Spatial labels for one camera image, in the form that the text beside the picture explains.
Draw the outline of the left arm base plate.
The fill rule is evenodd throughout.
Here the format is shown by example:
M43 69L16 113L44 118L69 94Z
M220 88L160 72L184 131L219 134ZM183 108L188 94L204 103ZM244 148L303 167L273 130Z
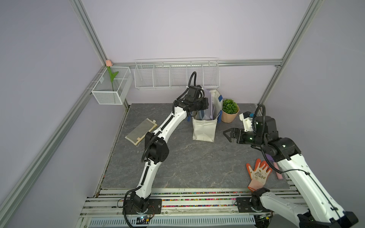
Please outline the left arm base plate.
M148 199L141 202L127 199L125 205L126 215L137 214L160 214L162 210L162 199Z

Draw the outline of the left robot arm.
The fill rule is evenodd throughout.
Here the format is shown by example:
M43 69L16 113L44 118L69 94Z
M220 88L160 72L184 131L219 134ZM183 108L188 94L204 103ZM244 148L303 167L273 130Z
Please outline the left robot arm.
M168 140L177 126L192 112L206 110L209 106L208 98L200 85L190 85L173 102L172 112L165 119L160 127L145 136L144 152L141 162L144 163L144 170L138 186L125 194L123 207L127 203L138 213L148 210L149 199L152 193L152 185L157 171L169 155Z

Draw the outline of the yellow mesh pouch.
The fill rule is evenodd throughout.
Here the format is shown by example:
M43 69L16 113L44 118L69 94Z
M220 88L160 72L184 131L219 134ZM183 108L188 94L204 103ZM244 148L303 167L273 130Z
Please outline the yellow mesh pouch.
M151 132L157 127L156 120L145 119L133 131L131 131L125 138L133 145L137 146L148 132Z

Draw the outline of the small purple pouch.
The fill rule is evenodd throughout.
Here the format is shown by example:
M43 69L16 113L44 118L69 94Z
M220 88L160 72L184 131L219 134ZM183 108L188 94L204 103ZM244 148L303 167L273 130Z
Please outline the small purple pouch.
M203 120L214 120L216 118L215 114L215 97L216 90L204 89L205 97L208 98L208 108L204 110Z

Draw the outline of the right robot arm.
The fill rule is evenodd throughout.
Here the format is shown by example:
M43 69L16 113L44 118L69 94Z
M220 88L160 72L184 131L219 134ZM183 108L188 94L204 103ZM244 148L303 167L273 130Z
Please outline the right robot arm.
M275 195L266 188L252 194L254 209L267 209L281 215L299 228L350 228L359 222L357 216L345 211L325 190L312 170L308 167L298 146L290 138L279 137L275 119L259 116L254 120L254 131L230 128L223 132L229 140L248 144L270 155L281 171L293 181L306 206Z

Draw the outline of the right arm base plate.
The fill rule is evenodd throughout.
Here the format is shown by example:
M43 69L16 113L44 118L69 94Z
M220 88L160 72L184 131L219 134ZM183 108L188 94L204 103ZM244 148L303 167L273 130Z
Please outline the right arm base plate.
M270 212L270 210L263 207L259 198L256 197L237 197L234 205L239 213Z

